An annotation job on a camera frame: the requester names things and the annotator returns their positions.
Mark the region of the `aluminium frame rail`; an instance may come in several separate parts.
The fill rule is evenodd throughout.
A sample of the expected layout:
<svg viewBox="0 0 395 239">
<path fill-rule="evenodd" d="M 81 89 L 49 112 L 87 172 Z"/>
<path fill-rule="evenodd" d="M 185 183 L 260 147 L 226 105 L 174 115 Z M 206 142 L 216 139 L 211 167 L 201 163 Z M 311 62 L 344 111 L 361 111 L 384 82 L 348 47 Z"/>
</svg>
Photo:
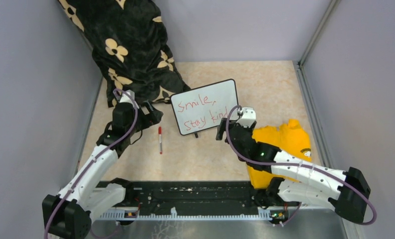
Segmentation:
<svg viewBox="0 0 395 239">
<path fill-rule="evenodd" d="M 101 181 L 94 188 L 85 207 L 80 200 L 61 202 L 60 197 L 48 195 L 42 202 L 44 218 L 54 209 L 53 223 L 77 223 L 82 219 L 96 220 L 92 205 L 102 203 L 101 193 L 116 189 L 121 196 L 111 196 L 105 212 L 131 208 L 124 221 L 143 218 L 233 219 L 249 216 L 267 217 L 278 224 L 289 219 L 287 210 L 299 203 L 309 203 L 330 208 L 337 215 L 354 223 L 363 220 L 366 206 L 357 201 L 357 195 L 348 187 L 339 187 L 338 199 L 302 183 L 274 178 L 266 189 L 255 189 L 248 181 L 232 182 L 130 182 L 121 178 Z"/>
</svg>

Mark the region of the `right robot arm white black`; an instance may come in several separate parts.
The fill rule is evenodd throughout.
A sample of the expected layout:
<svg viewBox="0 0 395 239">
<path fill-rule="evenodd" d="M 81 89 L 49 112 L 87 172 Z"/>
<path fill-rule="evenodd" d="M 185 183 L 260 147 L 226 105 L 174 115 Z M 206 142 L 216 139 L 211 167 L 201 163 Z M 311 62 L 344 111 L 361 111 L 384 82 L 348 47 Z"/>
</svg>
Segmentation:
<svg viewBox="0 0 395 239">
<path fill-rule="evenodd" d="M 364 226 L 377 220 L 377 210 L 369 200 L 371 188 L 361 170 L 349 167 L 344 171 L 304 160 L 302 149 L 290 153 L 267 140 L 268 127 L 256 129 L 255 125 L 256 121 L 241 125 L 223 118 L 216 140 L 224 139 L 247 165 L 252 186 L 262 190 L 269 203 L 314 204 Z"/>
</svg>

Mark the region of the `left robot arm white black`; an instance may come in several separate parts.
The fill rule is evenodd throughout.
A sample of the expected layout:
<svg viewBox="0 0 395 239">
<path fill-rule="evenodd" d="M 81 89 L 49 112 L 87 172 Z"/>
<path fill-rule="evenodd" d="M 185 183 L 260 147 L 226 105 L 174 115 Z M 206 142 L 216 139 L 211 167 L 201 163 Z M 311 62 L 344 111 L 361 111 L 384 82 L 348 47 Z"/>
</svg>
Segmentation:
<svg viewBox="0 0 395 239">
<path fill-rule="evenodd" d="M 163 113 L 145 102 L 148 113 L 136 102 L 118 103 L 112 120 L 97 140 L 93 152 L 74 178 L 56 195 L 42 201 L 44 237 L 49 234 L 63 239 L 84 239 L 92 224 L 118 203 L 130 206 L 136 199 L 128 181 L 115 179 L 105 187 L 98 187 L 104 174 L 115 164 L 128 146 L 131 137 L 158 124 Z"/>
</svg>

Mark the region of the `white whiteboard black frame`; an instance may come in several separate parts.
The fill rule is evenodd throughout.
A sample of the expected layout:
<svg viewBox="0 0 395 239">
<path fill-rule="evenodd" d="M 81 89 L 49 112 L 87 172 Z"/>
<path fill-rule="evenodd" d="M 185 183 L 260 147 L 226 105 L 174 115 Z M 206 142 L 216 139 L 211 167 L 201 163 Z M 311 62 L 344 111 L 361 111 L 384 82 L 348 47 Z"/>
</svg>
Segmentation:
<svg viewBox="0 0 395 239">
<path fill-rule="evenodd" d="M 170 97 L 180 135 L 217 127 L 238 105 L 236 82 L 228 79 Z"/>
</svg>

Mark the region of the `yellow folded garment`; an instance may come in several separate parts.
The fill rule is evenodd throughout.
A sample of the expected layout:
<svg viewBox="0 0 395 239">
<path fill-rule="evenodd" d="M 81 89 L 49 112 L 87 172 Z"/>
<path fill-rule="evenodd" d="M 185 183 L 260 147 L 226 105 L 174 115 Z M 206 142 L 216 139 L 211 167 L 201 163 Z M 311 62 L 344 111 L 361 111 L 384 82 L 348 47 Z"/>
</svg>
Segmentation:
<svg viewBox="0 0 395 239">
<path fill-rule="evenodd" d="M 252 138 L 257 142 L 268 143 L 285 150 L 292 156 L 311 162 L 311 144 L 308 133 L 296 119 L 290 119 L 280 126 L 265 126 L 253 131 Z M 255 189 L 266 189 L 274 174 L 258 171 L 248 166 L 250 182 Z"/>
</svg>

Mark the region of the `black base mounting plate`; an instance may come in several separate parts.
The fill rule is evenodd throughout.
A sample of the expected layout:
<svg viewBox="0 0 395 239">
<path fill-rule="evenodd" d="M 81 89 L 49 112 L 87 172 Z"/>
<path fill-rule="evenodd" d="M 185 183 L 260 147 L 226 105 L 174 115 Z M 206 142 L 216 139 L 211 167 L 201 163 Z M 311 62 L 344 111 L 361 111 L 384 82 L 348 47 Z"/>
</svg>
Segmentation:
<svg viewBox="0 0 395 239">
<path fill-rule="evenodd" d="M 179 216 L 254 215 L 258 208 L 297 206 L 285 203 L 250 181 L 111 181 L 125 190 L 116 206 L 133 207 L 141 216 L 165 216 L 175 208 Z"/>
</svg>

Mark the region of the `red white marker pen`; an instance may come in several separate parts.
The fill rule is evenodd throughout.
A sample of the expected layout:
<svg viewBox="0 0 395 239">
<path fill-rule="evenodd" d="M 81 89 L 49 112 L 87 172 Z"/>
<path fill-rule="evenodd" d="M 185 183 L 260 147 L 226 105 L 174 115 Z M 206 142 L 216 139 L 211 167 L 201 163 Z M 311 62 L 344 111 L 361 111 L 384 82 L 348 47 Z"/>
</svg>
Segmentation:
<svg viewBox="0 0 395 239">
<path fill-rule="evenodd" d="M 159 153 L 163 154 L 163 144 L 162 144 L 162 127 L 158 127 L 158 137 L 159 137 Z"/>
</svg>

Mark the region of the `black floral blanket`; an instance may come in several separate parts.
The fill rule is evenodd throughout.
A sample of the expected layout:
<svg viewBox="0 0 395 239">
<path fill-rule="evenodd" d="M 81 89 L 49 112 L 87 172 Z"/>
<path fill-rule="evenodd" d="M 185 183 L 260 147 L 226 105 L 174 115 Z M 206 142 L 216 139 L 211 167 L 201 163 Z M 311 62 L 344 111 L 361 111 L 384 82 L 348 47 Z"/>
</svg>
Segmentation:
<svg viewBox="0 0 395 239">
<path fill-rule="evenodd" d="M 137 103 L 168 103 L 188 91 L 168 46 L 162 14 L 151 0 L 62 0 L 68 19 L 92 46 L 92 58 L 107 83 L 107 105 L 114 90 L 133 91 Z"/>
</svg>

